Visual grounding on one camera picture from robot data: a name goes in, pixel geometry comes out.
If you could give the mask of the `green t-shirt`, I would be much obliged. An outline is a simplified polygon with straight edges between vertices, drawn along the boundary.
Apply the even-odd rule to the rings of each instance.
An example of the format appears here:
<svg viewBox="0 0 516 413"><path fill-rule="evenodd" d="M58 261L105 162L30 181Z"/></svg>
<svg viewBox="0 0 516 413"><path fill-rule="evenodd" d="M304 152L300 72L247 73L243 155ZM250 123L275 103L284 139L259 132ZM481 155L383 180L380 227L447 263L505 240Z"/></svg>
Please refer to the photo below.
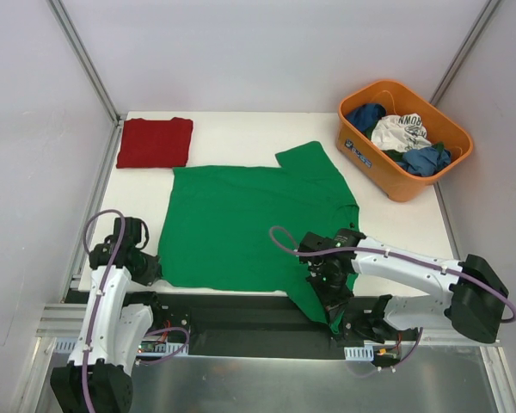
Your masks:
<svg viewBox="0 0 516 413"><path fill-rule="evenodd" d="M317 141L282 151L275 167L176 168L158 256L173 287L275 292L311 321L328 319L307 269L269 237L289 245L307 232L332 237L359 227L359 206Z"/></svg>

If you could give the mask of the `orange plastic basket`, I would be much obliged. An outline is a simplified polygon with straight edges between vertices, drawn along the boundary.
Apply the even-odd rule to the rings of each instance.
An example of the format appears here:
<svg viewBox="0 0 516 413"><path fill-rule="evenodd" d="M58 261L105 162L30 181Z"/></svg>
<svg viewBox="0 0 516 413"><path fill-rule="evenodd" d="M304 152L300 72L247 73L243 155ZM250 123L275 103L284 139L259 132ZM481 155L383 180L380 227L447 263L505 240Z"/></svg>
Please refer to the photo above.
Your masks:
<svg viewBox="0 0 516 413"><path fill-rule="evenodd" d="M351 94L338 115L336 147L394 201L412 200L473 149L464 129L396 81Z"/></svg>

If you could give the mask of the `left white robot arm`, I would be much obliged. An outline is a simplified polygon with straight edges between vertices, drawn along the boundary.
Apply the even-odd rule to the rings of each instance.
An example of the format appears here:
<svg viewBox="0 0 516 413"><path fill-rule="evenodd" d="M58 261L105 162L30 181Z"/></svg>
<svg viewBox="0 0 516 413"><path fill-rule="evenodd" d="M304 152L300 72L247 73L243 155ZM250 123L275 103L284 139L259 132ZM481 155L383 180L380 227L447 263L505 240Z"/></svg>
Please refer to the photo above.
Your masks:
<svg viewBox="0 0 516 413"><path fill-rule="evenodd" d="M144 334L164 325L151 294L125 302L129 285L161 278L155 256L144 253L149 230L142 219L117 216L112 234L89 250L91 282L83 324L65 366L50 385L63 412L127 412L133 398L132 367Z"/></svg>

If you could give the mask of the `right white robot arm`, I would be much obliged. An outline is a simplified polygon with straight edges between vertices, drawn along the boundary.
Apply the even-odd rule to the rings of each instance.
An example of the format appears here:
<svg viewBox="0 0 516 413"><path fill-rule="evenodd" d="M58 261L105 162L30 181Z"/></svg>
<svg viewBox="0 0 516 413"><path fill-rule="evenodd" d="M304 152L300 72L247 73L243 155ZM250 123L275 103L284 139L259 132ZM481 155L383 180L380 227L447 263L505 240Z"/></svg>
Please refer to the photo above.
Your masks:
<svg viewBox="0 0 516 413"><path fill-rule="evenodd" d="M475 342L497 339L508 290L480 256L458 261L417 255L350 229L332 238L309 232L297 253L330 321L349 309L353 291L347 279L352 274L421 291L415 297L382 295L369 311L351 316L350 329L362 339L383 343L406 330L448 327Z"/></svg>

